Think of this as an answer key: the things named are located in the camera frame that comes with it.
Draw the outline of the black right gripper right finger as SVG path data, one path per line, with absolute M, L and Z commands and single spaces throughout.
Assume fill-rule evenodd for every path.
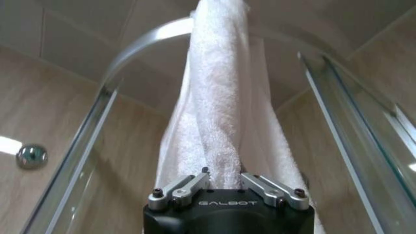
M 302 188 L 291 188 L 281 182 L 274 182 L 262 175 L 249 172 L 241 174 L 245 189 L 253 190 L 269 206 L 279 208 L 282 200 L 291 208 L 305 211 L 310 208 L 310 197 Z

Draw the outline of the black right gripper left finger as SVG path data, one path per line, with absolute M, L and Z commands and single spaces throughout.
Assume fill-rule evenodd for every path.
M 170 203 L 186 207 L 193 202 L 197 193 L 210 187 L 209 167 L 203 167 L 198 175 L 183 175 L 167 186 L 157 187 L 149 196 L 149 208 L 151 210 L 166 210 Z

